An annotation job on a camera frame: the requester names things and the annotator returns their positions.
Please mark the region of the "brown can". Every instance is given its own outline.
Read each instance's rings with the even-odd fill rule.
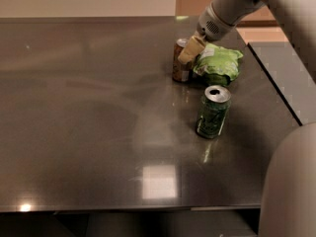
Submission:
[[[189,62],[188,64],[182,64],[178,60],[181,51],[185,48],[188,41],[189,39],[178,39],[175,44],[172,78],[177,82],[184,83],[190,80],[192,63]]]

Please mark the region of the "soda can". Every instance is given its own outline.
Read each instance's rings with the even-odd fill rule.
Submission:
[[[230,92],[218,85],[209,86],[201,97],[197,116],[197,134],[205,138],[220,135],[231,101]]]
[[[181,51],[186,47],[188,42],[189,39],[178,39],[175,43],[172,78],[177,82],[184,83],[190,80],[192,63],[182,64],[178,60]]]

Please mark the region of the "green can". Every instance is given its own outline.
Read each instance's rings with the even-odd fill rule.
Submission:
[[[219,85],[205,89],[197,116],[197,134],[205,138],[220,135],[231,101],[230,92]]]

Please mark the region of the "can lid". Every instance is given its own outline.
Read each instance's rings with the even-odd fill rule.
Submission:
[[[177,45],[180,47],[186,47],[188,42],[189,42],[189,38],[178,39]]]
[[[215,103],[225,103],[230,100],[230,92],[219,85],[209,86],[205,89],[205,96]]]

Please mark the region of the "green plastic bag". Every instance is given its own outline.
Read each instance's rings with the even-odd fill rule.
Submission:
[[[196,58],[194,73],[208,85],[228,86],[239,75],[239,50],[227,49],[208,43]]]

